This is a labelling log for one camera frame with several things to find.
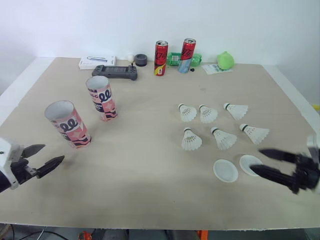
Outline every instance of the orange object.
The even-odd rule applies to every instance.
[[[91,233],[83,231],[79,234],[78,240],[92,240]]]
[[[198,235],[200,240],[208,240],[208,234],[209,234],[208,230],[199,230],[199,231],[196,231],[196,234]]]

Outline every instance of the small white dish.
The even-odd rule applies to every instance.
[[[242,157],[240,157],[239,163],[240,163],[241,169],[246,174],[253,176],[253,177],[257,177],[259,175],[256,174],[254,171],[252,171],[250,166],[263,164],[259,158],[255,157],[255,156],[251,156],[251,155],[243,155]]]
[[[225,159],[215,161],[213,172],[219,180],[225,183],[233,183],[238,179],[239,175],[236,166]]]

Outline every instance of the green stress ball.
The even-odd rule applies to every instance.
[[[223,70],[228,70],[235,65],[234,58],[226,51],[224,51],[220,55],[216,56],[216,58],[218,61],[219,68],[221,68]]]

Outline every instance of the shuttlecock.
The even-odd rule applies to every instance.
[[[211,133],[213,134],[216,144],[220,150],[226,150],[231,148],[237,141],[237,136],[231,133],[221,131],[217,127],[211,128]]]
[[[267,128],[258,128],[249,126],[248,124],[240,124],[240,130],[244,132],[254,144],[259,144],[269,134],[270,130]]]
[[[227,110],[235,120],[240,120],[248,111],[247,105],[233,105],[228,102],[223,104],[223,108]]]
[[[190,127],[184,129],[184,136],[182,139],[181,147],[187,151],[193,151],[202,145],[202,139],[195,135]]]
[[[179,104],[178,106],[180,111],[181,120],[185,123],[190,122],[197,115],[197,109],[193,106],[186,106],[184,104]]]
[[[209,108],[206,105],[200,105],[199,110],[200,121],[204,124],[212,123],[218,116],[218,112],[215,109]]]

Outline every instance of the white box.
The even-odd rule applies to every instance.
[[[115,66],[115,56],[84,56],[79,62],[79,69],[81,70],[94,70],[96,66]]]

